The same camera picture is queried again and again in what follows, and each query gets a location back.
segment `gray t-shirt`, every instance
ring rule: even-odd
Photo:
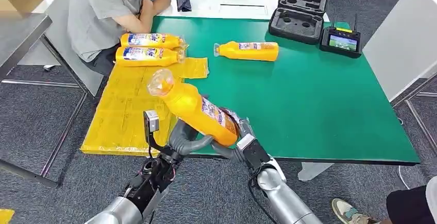
[[[73,50],[85,62],[115,46],[124,28],[112,18],[139,14],[142,0],[70,0],[68,34]]]

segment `bottle label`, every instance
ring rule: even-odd
[[[126,60],[146,61],[162,58],[161,48],[127,47],[124,49],[123,58]]]
[[[221,126],[228,129],[230,132],[237,134],[237,130],[235,129],[235,124],[232,119],[216,107],[213,103],[209,102],[209,100],[202,97],[202,111],[210,116],[212,119],[216,120]]]
[[[159,42],[164,43],[165,35],[160,33],[131,33],[127,39],[129,46],[135,45],[156,45]]]
[[[238,43],[238,48],[240,50],[261,50],[261,49],[273,49],[275,48],[274,43],[264,42],[264,43]]]

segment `bottle cap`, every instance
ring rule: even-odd
[[[167,68],[163,68],[152,75],[147,84],[147,89],[152,96],[163,96],[170,92],[174,84],[172,72]]]
[[[220,45],[217,43],[214,44],[214,56],[215,57],[220,56]]]
[[[178,47],[177,49],[177,61],[179,63],[183,63],[185,61],[185,57],[187,56],[187,47]]]
[[[179,46],[182,47],[182,48],[187,48],[188,47],[188,44],[185,42],[183,37],[179,37]]]

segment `table edge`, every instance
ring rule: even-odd
[[[21,59],[29,52],[30,48],[39,40],[53,23],[52,19],[44,14],[45,17],[36,28],[18,45],[18,47],[8,56],[6,61],[0,65],[0,81],[5,79],[9,71],[16,66]]]
[[[199,159],[224,159],[226,157],[218,154],[190,154],[188,158]],[[274,157],[277,161],[292,161],[292,162],[313,162],[313,163],[335,163],[335,164],[365,164],[365,165],[391,165],[391,166],[414,166],[420,164],[421,161],[389,161],[389,160],[340,160],[340,159],[308,159],[308,158],[288,158]]]

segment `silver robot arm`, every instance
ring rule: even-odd
[[[149,215],[151,222],[154,210],[168,193],[168,186],[176,178],[184,157],[193,150],[208,146],[213,139],[207,135],[195,141],[198,132],[178,120],[168,145],[159,146],[153,137],[153,132],[159,130],[158,115],[153,110],[144,112],[144,130],[149,147],[160,154],[153,158],[149,150],[149,158],[123,192],[86,224],[138,224]]]
[[[256,182],[254,182],[256,188],[265,193],[277,223],[322,224],[301,198],[288,187],[280,166],[274,158],[266,153],[255,138],[249,121],[239,118],[228,109],[222,110],[226,111],[238,124],[241,139],[234,149],[223,147],[215,141],[211,143],[211,146],[218,154],[247,164],[253,174],[253,180],[255,181],[256,178]],[[248,186],[249,190],[252,191],[250,182]]]

